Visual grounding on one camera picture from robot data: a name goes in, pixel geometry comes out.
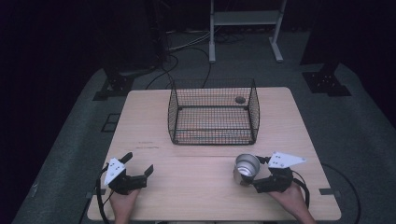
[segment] black stand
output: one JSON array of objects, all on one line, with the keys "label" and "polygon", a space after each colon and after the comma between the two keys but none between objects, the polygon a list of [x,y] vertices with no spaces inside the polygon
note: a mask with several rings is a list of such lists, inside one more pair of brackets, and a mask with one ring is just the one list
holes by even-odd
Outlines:
[{"label": "black stand", "polygon": [[325,63],[318,72],[304,72],[303,76],[312,93],[327,93],[329,96],[350,96],[346,86],[334,75],[339,62]]},{"label": "black stand", "polygon": [[136,77],[151,73],[156,67],[146,69],[130,68],[128,70],[119,71],[117,67],[104,67],[107,79],[102,89],[97,91],[93,97],[94,101],[104,101],[108,97],[127,96],[132,90],[134,79]]}]

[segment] wire mesh basket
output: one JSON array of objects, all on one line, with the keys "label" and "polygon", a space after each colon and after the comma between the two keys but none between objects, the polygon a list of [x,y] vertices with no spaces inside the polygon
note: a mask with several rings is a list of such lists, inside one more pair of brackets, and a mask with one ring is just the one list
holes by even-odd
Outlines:
[{"label": "wire mesh basket", "polygon": [[254,79],[176,79],[168,131],[177,145],[253,145],[260,125]]}]

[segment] forearm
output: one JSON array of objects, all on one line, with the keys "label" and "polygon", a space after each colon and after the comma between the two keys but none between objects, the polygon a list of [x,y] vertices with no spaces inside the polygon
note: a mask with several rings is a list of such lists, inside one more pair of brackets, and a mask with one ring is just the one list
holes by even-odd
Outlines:
[{"label": "forearm", "polygon": [[128,224],[131,219],[131,213],[115,214],[114,224]]},{"label": "forearm", "polygon": [[302,224],[316,224],[317,222],[314,220],[309,211],[305,211],[298,214],[293,214],[293,216],[298,220],[299,223]]}]

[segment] black cable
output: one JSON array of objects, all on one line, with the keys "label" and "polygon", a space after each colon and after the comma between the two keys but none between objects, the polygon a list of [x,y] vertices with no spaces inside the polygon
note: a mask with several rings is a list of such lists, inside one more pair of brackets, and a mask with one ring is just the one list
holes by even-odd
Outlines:
[{"label": "black cable", "polygon": [[[181,51],[181,50],[184,50],[184,49],[196,49],[196,50],[201,51],[202,53],[204,53],[204,54],[206,55],[207,61],[209,62],[209,55],[208,55],[208,54],[206,53],[206,51],[204,51],[203,49],[198,49],[198,48],[182,48],[182,49],[177,49],[177,50],[175,50],[175,52],[176,52],[176,51]],[[203,89],[203,88],[205,87],[205,84],[206,84],[207,80],[209,79],[209,75],[210,75],[211,70],[212,70],[212,64],[209,63],[209,70],[207,71],[207,75],[206,75],[206,77],[205,77],[204,84],[202,85],[201,89]]]},{"label": "black cable", "polygon": [[98,206],[99,206],[100,215],[101,215],[101,217],[102,217],[102,220],[103,220],[106,224],[109,224],[109,221],[108,221],[108,219],[107,219],[107,217],[106,217],[106,214],[105,214],[105,210],[104,210],[105,205],[104,205],[104,203],[103,203],[103,201],[102,201],[102,192],[101,192],[101,188],[100,188],[100,186],[101,186],[101,184],[100,184],[101,176],[102,176],[102,174],[107,170],[107,168],[108,168],[108,164],[107,164],[106,167],[101,171],[101,173],[99,174],[98,178],[96,179],[95,189],[96,189],[96,198],[97,198],[97,201],[98,201]]},{"label": "black cable", "polygon": [[240,32],[241,37],[238,37],[236,35],[229,35],[227,33],[218,33],[215,37],[215,42],[217,44],[221,44],[221,45],[231,45],[240,41],[245,40],[245,35],[243,32]]},{"label": "black cable", "polygon": [[297,178],[293,178],[293,181],[295,183],[297,183],[298,185],[300,185],[301,188],[303,188],[303,190],[305,192],[305,205],[307,208],[309,208],[309,202],[311,200],[311,196],[310,196],[308,187],[306,186],[305,183],[301,182],[301,180],[299,180]]},{"label": "black cable", "polygon": [[[228,1],[228,3],[227,3],[227,6],[226,6],[226,8],[224,9],[224,11],[229,11],[229,7],[230,7],[230,5],[231,5],[231,2],[232,2],[232,0],[229,0]],[[238,0],[235,0],[234,2],[233,2],[233,6],[231,6],[231,8],[232,8],[232,10],[234,10],[234,8],[235,8],[235,6],[236,6],[236,4],[237,4],[237,2],[238,2]],[[218,31],[220,30],[222,28],[222,26],[219,26],[216,30],[215,30],[215,35],[218,33]],[[245,39],[245,37],[243,36],[243,33],[242,34],[240,34],[241,36],[242,36],[242,38],[238,38],[238,37],[236,37],[235,35],[230,35],[230,36],[232,36],[235,40],[233,40],[233,41],[230,41],[230,42],[228,42],[227,44],[232,44],[232,43],[235,43],[235,42],[238,42],[238,41],[241,41],[241,40],[244,40]],[[203,35],[203,36],[201,36],[201,37],[199,37],[199,38],[197,38],[197,39],[195,39],[195,40],[192,40],[190,43],[188,43],[188,44],[186,44],[186,45],[184,45],[184,46],[181,46],[181,47],[176,47],[176,48],[174,48],[174,49],[171,49],[170,48],[170,46],[169,46],[169,42],[167,43],[168,44],[168,49],[170,50],[170,51],[172,51],[172,50],[180,50],[180,49],[185,49],[185,48],[188,48],[188,47],[190,47],[190,46],[192,46],[192,45],[196,45],[196,44],[198,44],[199,42],[202,42],[202,41],[204,41],[204,40],[207,40],[208,38],[210,38],[210,32],[206,32],[206,34],[205,35]],[[218,36],[216,35],[215,36],[215,42],[216,43],[225,43],[225,42],[227,42],[227,39],[225,40],[225,41],[218,41]]]},{"label": "black cable", "polygon": [[321,164],[322,166],[326,166],[326,167],[328,167],[328,168],[334,170],[337,174],[339,174],[340,176],[342,176],[342,177],[345,179],[345,181],[349,184],[349,186],[352,188],[353,193],[355,194],[355,197],[356,197],[356,202],[357,202],[357,204],[358,204],[358,214],[356,215],[356,219],[355,219],[355,222],[354,222],[354,223],[355,223],[355,224],[358,224],[358,223],[359,223],[359,220],[361,219],[361,199],[360,199],[360,197],[359,197],[358,191],[355,189],[355,187],[353,186],[352,182],[350,182],[350,180],[349,180],[343,173],[341,173],[340,171],[338,171],[338,170],[335,169],[334,167],[330,166],[329,164],[326,164],[326,163],[323,163],[323,162],[321,162],[320,164]]},{"label": "black cable", "polygon": [[303,180],[303,183],[305,184],[305,180],[303,179],[303,177],[299,174],[299,173],[297,173],[297,172],[295,172],[295,171],[293,171],[292,170],[292,172],[294,172],[295,174],[297,174],[297,176],[299,176],[302,180]]},{"label": "black cable", "polygon": [[110,195],[108,195],[108,198],[105,200],[105,202],[103,204],[106,204],[107,201],[110,199],[111,195],[113,195],[114,190],[111,190]]},{"label": "black cable", "polygon": [[155,80],[157,80],[159,77],[161,77],[161,76],[163,76],[163,75],[165,75],[165,74],[168,74],[168,77],[170,77],[169,72],[172,71],[173,69],[175,69],[176,66],[178,65],[178,58],[177,58],[176,56],[172,55],[172,54],[170,54],[169,56],[171,56],[171,57],[173,57],[174,59],[176,59],[175,65],[173,65],[173,66],[171,67],[171,69],[165,70],[165,72],[159,74],[159,75],[156,76],[154,79],[152,79],[152,80],[150,81],[150,83],[146,86],[146,90],[148,90],[148,89],[149,89],[149,86],[150,86]]},{"label": "black cable", "polygon": [[84,215],[88,210],[88,206],[90,205],[90,202],[91,202],[91,199],[88,199],[87,202],[85,202],[85,206],[84,206],[84,209],[82,210],[81,216],[79,217],[78,224],[82,223],[82,219],[84,218]]},{"label": "black cable", "polygon": [[174,79],[173,79],[173,77],[169,74],[169,71],[173,70],[173,69],[178,65],[178,58],[177,58],[175,55],[169,55],[169,56],[170,56],[170,57],[173,57],[173,58],[176,60],[176,64],[175,64],[170,70],[166,70],[166,69],[163,67],[163,63],[161,64],[161,69],[168,75],[168,79],[169,79],[168,84],[165,86],[165,89],[166,89],[166,90],[168,89],[168,86],[171,85],[171,84],[174,82]]}]

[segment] metal cup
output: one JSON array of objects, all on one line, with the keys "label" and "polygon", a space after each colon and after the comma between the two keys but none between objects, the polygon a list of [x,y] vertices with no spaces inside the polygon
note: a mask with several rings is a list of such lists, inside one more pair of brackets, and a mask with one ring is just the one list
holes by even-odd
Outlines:
[{"label": "metal cup", "polygon": [[260,161],[251,154],[241,154],[235,159],[233,179],[242,186],[248,186],[260,171]]}]

